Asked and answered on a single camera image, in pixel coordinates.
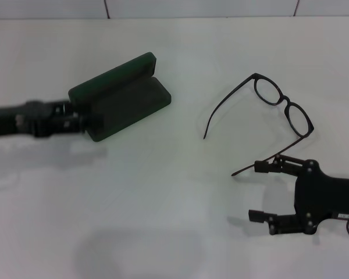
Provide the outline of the black glasses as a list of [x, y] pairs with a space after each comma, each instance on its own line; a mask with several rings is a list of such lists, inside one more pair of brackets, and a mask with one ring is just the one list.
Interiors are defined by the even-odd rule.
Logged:
[[314, 125], [306, 111], [299, 104], [291, 101], [291, 99], [282, 92], [280, 87], [273, 80], [262, 74], [253, 73], [252, 75], [247, 77], [216, 105], [207, 121], [203, 137], [206, 138], [212, 118], [214, 117], [217, 110], [237, 91], [242, 89], [243, 86], [251, 81], [254, 83], [255, 94], [267, 105], [277, 107], [283, 102], [286, 104], [284, 107], [284, 116], [286, 117], [290, 128], [297, 136], [297, 139], [293, 143], [263, 160], [263, 162], [268, 162], [269, 160], [275, 158], [277, 155], [281, 155], [283, 152], [308, 138], [314, 131]]

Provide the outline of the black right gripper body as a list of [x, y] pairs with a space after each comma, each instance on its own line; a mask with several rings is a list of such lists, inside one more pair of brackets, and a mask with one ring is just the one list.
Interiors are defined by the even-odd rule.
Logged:
[[316, 233], [327, 219], [349, 221], [349, 178], [328, 176], [306, 160], [295, 183], [295, 212], [304, 234]]

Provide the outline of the green glasses case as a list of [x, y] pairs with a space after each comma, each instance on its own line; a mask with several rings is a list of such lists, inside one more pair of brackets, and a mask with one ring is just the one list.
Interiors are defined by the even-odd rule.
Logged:
[[147, 52], [69, 90], [73, 106], [103, 117], [102, 127], [87, 128], [93, 141], [100, 142], [171, 104], [171, 94], [154, 77], [155, 66], [155, 55]]

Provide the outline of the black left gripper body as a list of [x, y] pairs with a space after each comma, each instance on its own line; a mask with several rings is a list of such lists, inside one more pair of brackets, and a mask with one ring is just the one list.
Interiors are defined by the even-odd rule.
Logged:
[[0, 107], [0, 137], [16, 134], [47, 137], [47, 123], [60, 115], [61, 102], [28, 101], [17, 106]]

